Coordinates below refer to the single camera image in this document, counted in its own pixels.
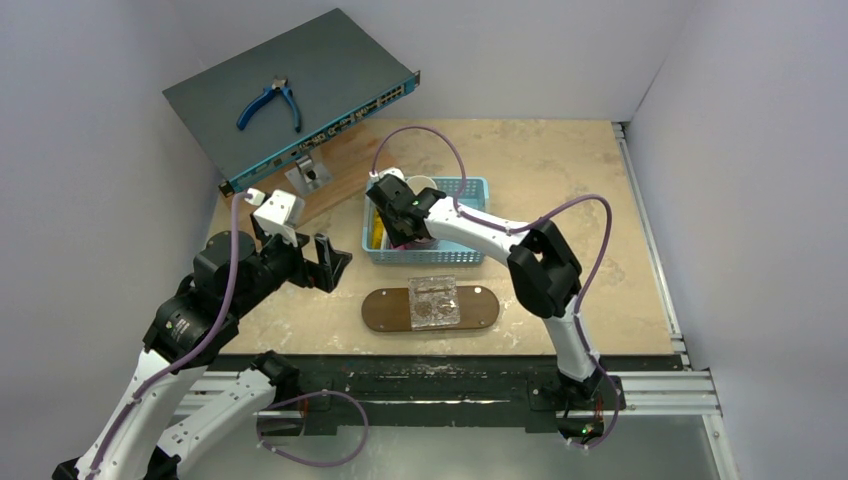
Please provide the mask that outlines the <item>yellow mug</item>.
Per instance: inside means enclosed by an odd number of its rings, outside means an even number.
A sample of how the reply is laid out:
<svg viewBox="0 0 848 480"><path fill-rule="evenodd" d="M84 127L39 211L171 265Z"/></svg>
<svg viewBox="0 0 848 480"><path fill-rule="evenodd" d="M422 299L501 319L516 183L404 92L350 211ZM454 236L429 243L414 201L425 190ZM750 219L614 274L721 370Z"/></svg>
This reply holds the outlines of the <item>yellow mug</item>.
<svg viewBox="0 0 848 480"><path fill-rule="evenodd" d="M415 195L420 194L427 188L438 188L433 178L424 175L414 175L411 177L407 177L406 183Z"/></svg>

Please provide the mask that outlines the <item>purple translucent cup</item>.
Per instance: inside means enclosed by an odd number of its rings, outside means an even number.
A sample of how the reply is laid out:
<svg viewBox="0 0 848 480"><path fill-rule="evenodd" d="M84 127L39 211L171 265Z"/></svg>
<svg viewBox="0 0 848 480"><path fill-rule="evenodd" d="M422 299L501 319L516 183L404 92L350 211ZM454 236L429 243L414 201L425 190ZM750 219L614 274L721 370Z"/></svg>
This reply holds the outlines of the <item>purple translucent cup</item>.
<svg viewBox="0 0 848 480"><path fill-rule="evenodd" d="M439 247L438 239L417 239L396 246L396 250L437 250Z"/></svg>

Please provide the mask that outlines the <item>dark wooden oval tray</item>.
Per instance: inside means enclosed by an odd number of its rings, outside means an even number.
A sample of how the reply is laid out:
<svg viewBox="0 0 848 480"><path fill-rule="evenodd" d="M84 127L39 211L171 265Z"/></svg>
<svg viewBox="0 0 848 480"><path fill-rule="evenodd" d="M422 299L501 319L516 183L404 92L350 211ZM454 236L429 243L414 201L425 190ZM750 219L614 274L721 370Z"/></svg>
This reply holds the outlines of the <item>dark wooden oval tray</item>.
<svg viewBox="0 0 848 480"><path fill-rule="evenodd" d="M460 323L453 328L419 330L481 329L495 323L500 312L496 295L482 286L458 286ZM408 287L377 289L363 301L364 323L376 332L419 332L410 326Z"/></svg>

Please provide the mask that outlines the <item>light blue plastic basket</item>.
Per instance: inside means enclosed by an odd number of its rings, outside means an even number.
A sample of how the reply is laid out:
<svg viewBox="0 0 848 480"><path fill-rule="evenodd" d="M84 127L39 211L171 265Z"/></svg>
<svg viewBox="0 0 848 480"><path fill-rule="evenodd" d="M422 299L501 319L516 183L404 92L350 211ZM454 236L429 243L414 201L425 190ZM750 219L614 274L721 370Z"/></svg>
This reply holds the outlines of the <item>light blue plastic basket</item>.
<svg viewBox="0 0 848 480"><path fill-rule="evenodd" d="M472 176L459 196L462 206L487 212L489 184L484 177ZM484 255L456 242L440 240L434 249L383 249L372 248L374 218L379 217L373 203L365 198L362 227L362 248L375 264L385 265L448 265L473 266L482 263Z"/></svg>

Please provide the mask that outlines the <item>clear glass toothbrush holder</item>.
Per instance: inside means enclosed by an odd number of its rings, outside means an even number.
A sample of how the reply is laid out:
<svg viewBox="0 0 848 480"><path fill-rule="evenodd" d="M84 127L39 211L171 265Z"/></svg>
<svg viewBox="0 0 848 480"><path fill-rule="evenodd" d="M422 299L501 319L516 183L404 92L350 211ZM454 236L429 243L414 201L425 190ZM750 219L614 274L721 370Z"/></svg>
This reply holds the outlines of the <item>clear glass toothbrush holder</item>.
<svg viewBox="0 0 848 480"><path fill-rule="evenodd" d="M410 326L413 331L453 328L461 320L453 275L408 279Z"/></svg>

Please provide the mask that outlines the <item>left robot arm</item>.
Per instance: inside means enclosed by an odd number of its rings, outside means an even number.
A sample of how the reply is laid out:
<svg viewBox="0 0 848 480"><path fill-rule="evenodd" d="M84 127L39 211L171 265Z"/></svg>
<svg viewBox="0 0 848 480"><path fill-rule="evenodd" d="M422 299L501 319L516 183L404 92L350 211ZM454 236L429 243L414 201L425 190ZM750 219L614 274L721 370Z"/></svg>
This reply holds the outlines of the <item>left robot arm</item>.
<svg viewBox="0 0 848 480"><path fill-rule="evenodd" d="M302 249L307 235L289 244L263 236L257 247L244 231L214 235L193 260L193 271L156 311L127 390L94 444L60 463L55 479L180 479L214 444L255 412L271 406L305 409L300 371L267 351L254 357L225 390L174 422L177 407L220 350L238 333L239 321L289 282L330 293L351 254L317 234L317 259Z"/></svg>

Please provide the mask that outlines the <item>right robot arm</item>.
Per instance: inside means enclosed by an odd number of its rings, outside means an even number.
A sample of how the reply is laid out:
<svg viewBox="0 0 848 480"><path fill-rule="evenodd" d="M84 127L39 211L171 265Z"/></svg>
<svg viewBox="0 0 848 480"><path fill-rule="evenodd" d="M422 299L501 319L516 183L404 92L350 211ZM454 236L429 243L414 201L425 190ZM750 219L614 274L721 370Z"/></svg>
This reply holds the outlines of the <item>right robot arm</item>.
<svg viewBox="0 0 848 480"><path fill-rule="evenodd" d="M609 376L582 324L582 302L592 279L582 275L580 261L550 216L532 223L509 221L437 189L416 193L394 175L372 182L366 196L392 244L449 241L503 265L516 300L543 321L551 339L559 379L554 397L566 406L597 405Z"/></svg>

